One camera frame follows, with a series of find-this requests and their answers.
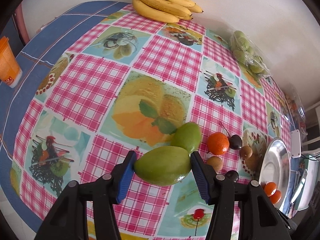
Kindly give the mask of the plastic tray of green plums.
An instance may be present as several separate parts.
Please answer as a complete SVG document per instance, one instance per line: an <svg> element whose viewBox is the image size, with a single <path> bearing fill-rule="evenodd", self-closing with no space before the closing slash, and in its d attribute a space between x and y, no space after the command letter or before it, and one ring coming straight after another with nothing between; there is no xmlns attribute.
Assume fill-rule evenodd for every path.
<svg viewBox="0 0 320 240"><path fill-rule="evenodd" d="M261 52L242 31L236 30L231 35L229 47L233 57L256 78L271 76L270 70L261 57Z"/></svg>

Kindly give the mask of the clear box of small fruits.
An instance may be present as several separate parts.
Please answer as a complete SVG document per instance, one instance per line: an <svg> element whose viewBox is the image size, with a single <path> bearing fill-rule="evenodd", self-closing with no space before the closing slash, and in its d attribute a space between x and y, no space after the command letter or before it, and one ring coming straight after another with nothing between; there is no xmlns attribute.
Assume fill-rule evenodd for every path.
<svg viewBox="0 0 320 240"><path fill-rule="evenodd" d="M291 119L295 129L300 131L302 140L308 135L306 131L306 117L302 101L294 86L285 92L285 99L291 114Z"/></svg>

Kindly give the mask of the orange tangerine with stem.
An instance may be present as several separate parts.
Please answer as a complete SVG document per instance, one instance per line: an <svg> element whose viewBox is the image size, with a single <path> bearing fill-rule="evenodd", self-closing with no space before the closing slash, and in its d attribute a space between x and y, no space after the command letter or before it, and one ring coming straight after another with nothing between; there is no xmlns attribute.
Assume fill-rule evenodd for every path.
<svg viewBox="0 0 320 240"><path fill-rule="evenodd" d="M274 182L268 182L264 186L264 192L268 197L272 196L277 190L277 185Z"/></svg>

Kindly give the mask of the blue tablecloth underneath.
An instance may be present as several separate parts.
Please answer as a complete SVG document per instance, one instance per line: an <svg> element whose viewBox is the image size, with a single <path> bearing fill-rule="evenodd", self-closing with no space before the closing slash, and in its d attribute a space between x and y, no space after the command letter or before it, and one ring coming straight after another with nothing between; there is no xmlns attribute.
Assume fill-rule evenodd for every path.
<svg viewBox="0 0 320 240"><path fill-rule="evenodd" d="M60 55L103 17L124 2L93 1L73 7L50 22L19 52L22 77L15 88L1 83L1 212L18 239L31 239L40 220L23 204L10 183L18 128L41 80Z"/></svg>

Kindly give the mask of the orange plastic cup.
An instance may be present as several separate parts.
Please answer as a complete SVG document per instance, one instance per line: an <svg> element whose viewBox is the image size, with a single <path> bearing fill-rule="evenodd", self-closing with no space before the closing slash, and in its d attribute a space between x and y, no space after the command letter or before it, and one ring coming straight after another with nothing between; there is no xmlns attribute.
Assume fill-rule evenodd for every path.
<svg viewBox="0 0 320 240"><path fill-rule="evenodd" d="M22 70L16 61L9 44L9 39L5 36L1 38L0 51L0 78L1 81L10 88L15 88L22 77Z"/></svg>

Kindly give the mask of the silver metal bowl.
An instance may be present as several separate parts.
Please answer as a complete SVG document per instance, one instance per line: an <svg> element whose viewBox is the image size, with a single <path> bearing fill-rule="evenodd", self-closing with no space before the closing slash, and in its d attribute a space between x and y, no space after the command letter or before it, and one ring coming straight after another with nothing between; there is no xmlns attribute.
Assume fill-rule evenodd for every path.
<svg viewBox="0 0 320 240"><path fill-rule="evenodd" d="M281 138L274 138L267 147L261 170L259 183L264 185L274 182L281 192L281 200L275 205L280 211L284 211L284 203L290 182L290 154L285 142Z"/></svg>

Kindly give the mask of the green mango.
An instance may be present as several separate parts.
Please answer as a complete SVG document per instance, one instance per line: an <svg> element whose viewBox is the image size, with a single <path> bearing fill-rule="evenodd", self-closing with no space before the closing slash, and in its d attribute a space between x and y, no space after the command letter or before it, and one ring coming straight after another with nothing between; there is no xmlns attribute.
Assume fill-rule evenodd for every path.
<svg viewBox="0 0 320 240"><path fill-rule="evenodd" d="M149 184L170 186L190 172L189 153L177 146L161 146L143 154L135 163L135 174Z"/></svg>
<svg viewBox="0 0 320 240"><path fill-rule="evenodd" d="M194 122L187 122L177 129L170 145L181 147L191 154L199 148L201 138L199 125Z"/></svg>

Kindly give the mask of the yellow banana bunch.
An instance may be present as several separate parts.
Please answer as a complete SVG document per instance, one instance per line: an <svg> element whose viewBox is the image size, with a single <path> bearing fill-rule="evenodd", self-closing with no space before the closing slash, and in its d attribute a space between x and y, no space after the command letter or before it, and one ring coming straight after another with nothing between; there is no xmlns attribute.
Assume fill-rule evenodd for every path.
<svg viewBox="0 0 320 240"><path fill-rule="evenodd" d="M203 13L192 0L132 0L132 6L140 16L163 23L190 21L194 13Z"/></svg>

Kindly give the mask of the white rectangular device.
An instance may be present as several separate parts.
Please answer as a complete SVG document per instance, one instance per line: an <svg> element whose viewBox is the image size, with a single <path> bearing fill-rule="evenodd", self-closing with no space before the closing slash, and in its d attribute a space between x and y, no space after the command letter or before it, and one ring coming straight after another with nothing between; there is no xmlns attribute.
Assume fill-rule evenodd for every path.
<svg viewBox="0 0 320 240"><path fill-rule="evenodd" d="M291 131L291 158L301 157L301 138L298 129Z"/></svg>

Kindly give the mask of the checkered fruit print tablecloth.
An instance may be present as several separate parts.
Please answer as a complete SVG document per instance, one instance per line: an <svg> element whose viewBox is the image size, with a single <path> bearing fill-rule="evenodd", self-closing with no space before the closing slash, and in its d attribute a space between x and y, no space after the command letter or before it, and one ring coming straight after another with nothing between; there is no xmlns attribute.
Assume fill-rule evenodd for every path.
<svg viewBox="0 0 320 240"><path fill-rule="evenodd" d="M240 149L208 151L208 137L237 134ZM247 182L275 137L290 144L283 92L233 59L221 37L203 26L143 18L130 5L101 20L67 48L41 80L15 139L10 182L40 219L71 180L96 180L123 161L170 145L194 122L197 151L223 160Z"/></svg>

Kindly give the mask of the dark cherry with stem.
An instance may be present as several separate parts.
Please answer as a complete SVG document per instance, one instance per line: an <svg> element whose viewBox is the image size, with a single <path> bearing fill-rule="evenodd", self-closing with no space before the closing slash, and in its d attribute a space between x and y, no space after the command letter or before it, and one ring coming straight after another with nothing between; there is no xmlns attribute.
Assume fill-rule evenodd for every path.
<svg viewBox="0 0 320 240"><path fill-rule="evenodd" d="M240 148L242 148L242 139L240 138L240 136L237 134L230 135L230 133L224 127L224 125L221 121L220 121L220 124L228 134L229 147L233 150L239 150Z"/></svg>

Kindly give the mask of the brown round longan fruit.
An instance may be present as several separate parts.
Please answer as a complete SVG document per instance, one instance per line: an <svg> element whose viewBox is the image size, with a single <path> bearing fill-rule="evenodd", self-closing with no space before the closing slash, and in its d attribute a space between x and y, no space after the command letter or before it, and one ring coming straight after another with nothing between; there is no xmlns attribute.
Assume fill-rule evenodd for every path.
<svg viewBox="0 0 320 240"><path fill-rule="evenodd" d="M250 146L245 145L240 149L240 156L242 159L249 159L253 154L253 151Z"/></svg>

